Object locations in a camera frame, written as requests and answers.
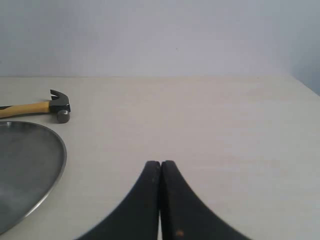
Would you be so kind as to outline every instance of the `hammer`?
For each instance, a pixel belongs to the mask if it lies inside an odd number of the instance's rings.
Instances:
[[[22,114],[54,113],[60,124],[68,122],[71,112],[69,98],[62,92],[52,89],[50,93],[53,95],[51,96],[51,101],[15,106],[0,106],[0,119]]]

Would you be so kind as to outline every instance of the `white table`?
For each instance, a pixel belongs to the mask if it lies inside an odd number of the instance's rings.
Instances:
[[[320,236],[320,98],[282,77],[0,78],[0,105],[67,94],[45,125],[67,147],[60,182],[0,240],[71,240],[125,197],[148,160],[174,160],[200,199],[253,240]]]

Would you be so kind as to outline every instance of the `metal tray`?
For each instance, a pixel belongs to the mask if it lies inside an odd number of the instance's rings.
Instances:
[[[51,129],[0,121],[0,234],[44,201],[60,179],[66,160],[65,144]]]

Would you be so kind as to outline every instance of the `wooden hammer handle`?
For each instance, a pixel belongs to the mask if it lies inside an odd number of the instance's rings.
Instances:
[[[49,113],[49,102],[39,102],[26,105],[0,106],[0,118],[21,114]]]

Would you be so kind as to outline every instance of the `white wall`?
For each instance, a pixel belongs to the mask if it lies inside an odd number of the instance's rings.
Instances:
[[[1,0],[0,76],[292,74],[320,92],[318,0]]]

